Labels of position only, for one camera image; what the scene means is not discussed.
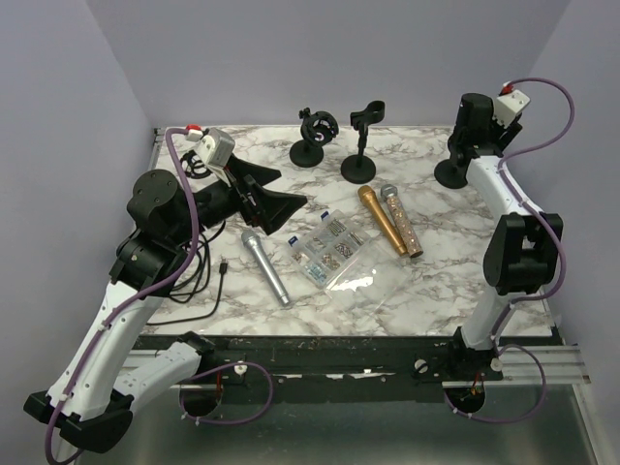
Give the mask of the round base shock mount stand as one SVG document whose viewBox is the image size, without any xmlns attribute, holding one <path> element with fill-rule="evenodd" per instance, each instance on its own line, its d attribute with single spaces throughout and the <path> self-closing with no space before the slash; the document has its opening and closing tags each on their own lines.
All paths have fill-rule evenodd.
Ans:
<svg viewBox="0 0 620 465">
<path fill-rule="evenodd" d="M 312 113 L 310 108 L 303 108 L 298 116 L 301 119 L 301 140 L 292 145 L 290 160 L 298 167 L 314 168 L 324 159 L 324 146 L 338 136 L 339 126 L 327 111 Z"/>
</svg>

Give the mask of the silver microphone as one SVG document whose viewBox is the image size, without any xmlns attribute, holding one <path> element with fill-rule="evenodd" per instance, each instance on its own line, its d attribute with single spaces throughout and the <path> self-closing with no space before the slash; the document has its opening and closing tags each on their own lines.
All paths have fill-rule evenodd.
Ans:
<svg viewBox="0 0 620 465">
<path fill-rule="evenodd" d="M 253 256 L 267 282 L 267 285 L 270 287 L 280 305 L 283 307 L 289 306 L 292 303 L 289 293 L 282 283 L 280 276 L 275 270 L 266 251 L 264 250 L 259 236 L 251 230 L 244 230 L 241 234 L 241 240 L 243 246 Z"/>
</svg>

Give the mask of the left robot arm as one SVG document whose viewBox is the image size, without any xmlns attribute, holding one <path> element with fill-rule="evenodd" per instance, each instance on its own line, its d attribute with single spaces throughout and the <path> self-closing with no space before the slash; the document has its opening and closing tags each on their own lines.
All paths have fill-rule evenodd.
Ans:
<svg viewBox="0 0 620 465">
<path fill-rule="evenodd" d="M 279 170 L 231 157 L 224 179 L 197 193 L 168 170 L 150 170 L 135 183 L 127 210 L 135 231 L 121 243 L 100 310 L 76 355 L 47 390 L 23 409 L 78 451 L 105 453 L 125 435 L 135 413 L 174 384 L 207 381 L 211 348 L 188 332 L 129 374 L 123 364 L 146 323 L 169 297 L 198 250 L 201 232 L 240 214 L 266 234 L 277 232 L 306 197 L 269 191 Z"/>
</svg>

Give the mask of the glitter microphone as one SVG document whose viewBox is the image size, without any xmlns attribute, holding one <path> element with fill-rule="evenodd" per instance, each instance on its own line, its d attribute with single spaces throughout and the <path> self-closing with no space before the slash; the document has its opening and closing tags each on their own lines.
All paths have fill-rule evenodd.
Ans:
<svg viewBox="0 0 620 465">
<path fill-rule="evenodd" d="M 398 196 L 398 189 L 392 184 L 385 184 L 381 187 L 380 194 L 387 204 L 394 226 L 403 239 L 409 256 L 411 258 L 420 257 L 423 254 L 423 249 L 414 231 L 413 223 Z"/>
</svg>

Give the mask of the tripod shock mount stand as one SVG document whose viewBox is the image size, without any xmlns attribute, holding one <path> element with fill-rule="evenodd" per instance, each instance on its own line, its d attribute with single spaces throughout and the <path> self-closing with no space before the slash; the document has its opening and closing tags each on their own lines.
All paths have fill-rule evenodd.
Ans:
<svg viewBox="0 0 620 465">
<path fill-rule="evenodd" d="M 205 179 L 212 174 L 212 171 L 206 166 L 195 150 L 186 152 L 180 158 L 180 162 L 185 175 L 190 179 Z"/>
</svg>

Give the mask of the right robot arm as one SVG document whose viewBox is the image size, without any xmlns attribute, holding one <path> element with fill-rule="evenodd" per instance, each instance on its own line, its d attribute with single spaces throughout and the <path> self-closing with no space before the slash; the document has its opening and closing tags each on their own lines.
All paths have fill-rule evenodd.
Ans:
<svg viewBox="0 0 620 465">
<path fill-rule="evenodd" d="M 449 157 L 434 170 L 447 188 L 474 187 L 495 222 L 482 260 L 486 289 L 474 314 L 453 335 L 445 358 L 448 372 L 459 380 L 495 356 L 514 305 L 539 299 L 540 288 L 555 276 L 563 221 L 532 203 L 505 163 L 504 150 L 521 130 L 519 119 L 529 102 L 518 90 L 495 98 L 462 95 Z"/>
</svg>

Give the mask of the gold microphone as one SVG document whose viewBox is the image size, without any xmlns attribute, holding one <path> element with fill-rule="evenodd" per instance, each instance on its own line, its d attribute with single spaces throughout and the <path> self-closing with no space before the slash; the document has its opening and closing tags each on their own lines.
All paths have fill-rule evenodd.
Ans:
<svg viewBox="0 0 620 465">
<path fill-rule="evenodd" d="M 396 227 L 390 222 L 388 216 L 381 207 L 375 191 L 368 185 L 363 185 L 357 190 L 360 202 L 368 209 L 371 216 L 379 226 L 380 230 L 387 238 L 394 251 L 400 256 L 408 254 L 405 243 L 397 231 Z"/>
</svg>

